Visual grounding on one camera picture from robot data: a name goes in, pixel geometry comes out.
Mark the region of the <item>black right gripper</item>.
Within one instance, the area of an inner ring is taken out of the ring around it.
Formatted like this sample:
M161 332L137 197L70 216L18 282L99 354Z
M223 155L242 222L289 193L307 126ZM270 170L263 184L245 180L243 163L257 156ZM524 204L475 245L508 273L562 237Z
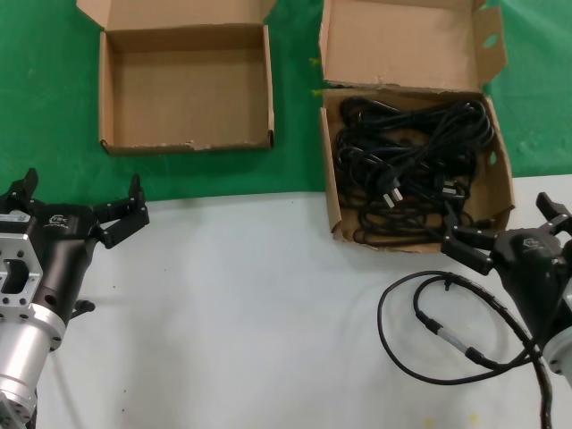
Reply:
M489 273L494 266L529 332L539 342L547 342L571 326L571 311L562 299L571 269L559 240L550 235L571 233L571 213L545 192L538 194L535 203L546 220L540 230L516 229L498 236L459 225L454 211L448 209L441 252L477 273Z

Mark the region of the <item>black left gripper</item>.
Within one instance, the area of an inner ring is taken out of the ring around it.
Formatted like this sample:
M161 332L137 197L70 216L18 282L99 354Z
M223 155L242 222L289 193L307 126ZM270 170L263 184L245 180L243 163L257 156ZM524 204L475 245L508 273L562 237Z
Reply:
M138 174L128 197L98 206L34 203L38 172L30 168L1 195L1 214L21 211L34 220L31 242L42 269L33 302L68 324L97 240L113 248L149 224Z

